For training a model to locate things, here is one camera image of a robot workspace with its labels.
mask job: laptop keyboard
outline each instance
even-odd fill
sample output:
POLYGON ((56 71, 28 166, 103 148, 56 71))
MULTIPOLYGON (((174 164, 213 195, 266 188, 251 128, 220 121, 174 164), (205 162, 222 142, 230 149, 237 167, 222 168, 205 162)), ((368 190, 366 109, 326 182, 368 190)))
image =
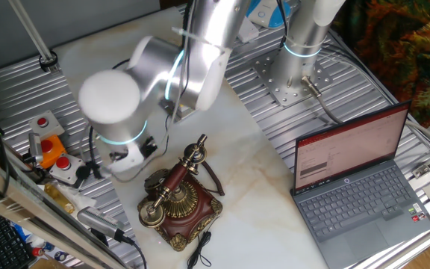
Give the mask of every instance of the laptop keyboard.
POLYGON ((398 204, 413 195, 407 180, 392 167, 303 201, 300 206, 316 236, 325 237, 375 215, 398 214, 398 204))

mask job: red button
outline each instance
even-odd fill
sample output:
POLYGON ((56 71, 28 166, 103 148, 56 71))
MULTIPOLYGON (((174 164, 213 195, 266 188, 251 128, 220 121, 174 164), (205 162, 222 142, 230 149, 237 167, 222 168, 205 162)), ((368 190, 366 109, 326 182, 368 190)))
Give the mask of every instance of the red button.
POLYGON ((43 149, 44 153, 51 152, 53 147, 53 144, 50 140, 42 140, 41 141, 41 148, 43 149))
POLYGON ((37 125, 40 127, 46 127, 48 125, 48 120, 46 118, 40 118, 37 120, 37 125))
POLYGON ((62 170, 68 170, 71 167, 71 162, 67 157, 60 157, 56 161, 56 166, 62 170))
POLYGON ((44 251, 40 247, 35 247, 32 251, 34 257, 42 256, 44 251))

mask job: red emergency stop button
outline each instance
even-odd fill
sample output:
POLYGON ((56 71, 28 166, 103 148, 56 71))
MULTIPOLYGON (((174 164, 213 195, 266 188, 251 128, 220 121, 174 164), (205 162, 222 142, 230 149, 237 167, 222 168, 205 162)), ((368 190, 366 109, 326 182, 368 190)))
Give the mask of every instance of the red emergency stop button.
POLYGON ((48 124, 49 124, 49 121, 45 117, 42 117, 37 120, 37 125, 39 127, 46 127, 48 124))
POLYGON ((67 157, 63 156, 56 161, 56 166, 62 170, 68 170, 71 167, 71 162, 67 157))
POLYGON ((44 153, 51 152, 53 147, 54 147, 54 145, 52 144, 51 141, 49 141, 49 140, 42 140, 41 141, 41 148, 43 149, 44 153))

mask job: antique telephone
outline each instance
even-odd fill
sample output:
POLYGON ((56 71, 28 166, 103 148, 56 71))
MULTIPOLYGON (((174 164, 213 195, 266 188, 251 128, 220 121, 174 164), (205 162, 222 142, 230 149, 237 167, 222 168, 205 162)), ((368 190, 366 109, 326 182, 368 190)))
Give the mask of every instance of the antique telephone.
POLYGON ((184 150, 184 157, 171 169, 162 169, 146 179, 148 196, 138 205, 139 220, 145 227, 155 228, 176 251, 182 251, 222 211, 222 203, 193 177, 202 164, 224 195, 218 178, 205 162, 207 150, 202 134, 197 143, 184 150))

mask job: colorful fabric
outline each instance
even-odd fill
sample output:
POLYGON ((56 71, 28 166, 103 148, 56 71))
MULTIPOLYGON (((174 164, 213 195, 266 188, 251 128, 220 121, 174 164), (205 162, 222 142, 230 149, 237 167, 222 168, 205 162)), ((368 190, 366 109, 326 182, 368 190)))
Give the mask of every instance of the colorful fabric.
POLYGON ((430 0, 347 0, 334 29, 411 114, 430 126, 430 0))

